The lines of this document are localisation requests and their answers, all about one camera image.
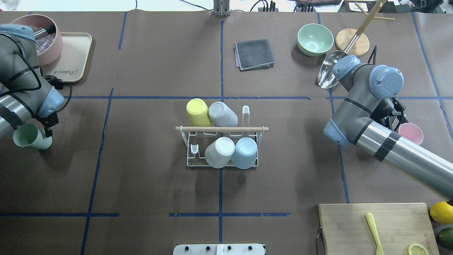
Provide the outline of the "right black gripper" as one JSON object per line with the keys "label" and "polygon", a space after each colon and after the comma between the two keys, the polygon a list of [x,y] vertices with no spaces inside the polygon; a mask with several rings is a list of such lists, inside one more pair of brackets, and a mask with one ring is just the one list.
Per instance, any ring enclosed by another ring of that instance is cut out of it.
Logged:
{"label": "right black gripper", "polygon": [[407,123],[405,109],[406,107],[397,97],[392,97],[388,100],[381,100],[370,118],[382,126],[396,131],[403,123]]}

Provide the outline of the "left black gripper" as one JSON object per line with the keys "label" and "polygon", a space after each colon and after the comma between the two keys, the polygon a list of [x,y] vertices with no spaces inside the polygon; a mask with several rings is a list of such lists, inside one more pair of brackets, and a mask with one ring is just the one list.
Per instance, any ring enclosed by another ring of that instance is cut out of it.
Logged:
{"label": "left black gripper", "polygon": [[47,117],[38,116],[38,121],[44,126],[44,135],[46,138],[52,137],[52,128],[53,126],[59,123],[58,113],[55,111],[48,115]]}

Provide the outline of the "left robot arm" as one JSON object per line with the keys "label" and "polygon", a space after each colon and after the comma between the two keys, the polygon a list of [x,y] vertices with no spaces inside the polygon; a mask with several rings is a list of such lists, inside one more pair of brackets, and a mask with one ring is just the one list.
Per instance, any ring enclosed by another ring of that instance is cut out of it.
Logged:
{"label": "left robot arm", "polygon": [[44,126],[46,137],[58,124],[57,112],[64,97],[41,74],[32,29],[19,24],[2,24],[0,36],[1,94],[0,135],[5,137],[31,118]]}

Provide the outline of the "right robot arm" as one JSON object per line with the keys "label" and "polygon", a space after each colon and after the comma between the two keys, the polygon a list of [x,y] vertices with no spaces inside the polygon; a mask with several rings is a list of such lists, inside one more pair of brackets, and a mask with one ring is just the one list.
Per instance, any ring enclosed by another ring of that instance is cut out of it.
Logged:
{"label": "right robot arm", "polygon": [[334,65],[333,74],[349,94],[328,121],[324,134],[341,146],[362,148],[377,161],[452,200],[452,163],[371,119],[382,100],[401,91],[401,71],[361,63],[356,56],[348,55]]}

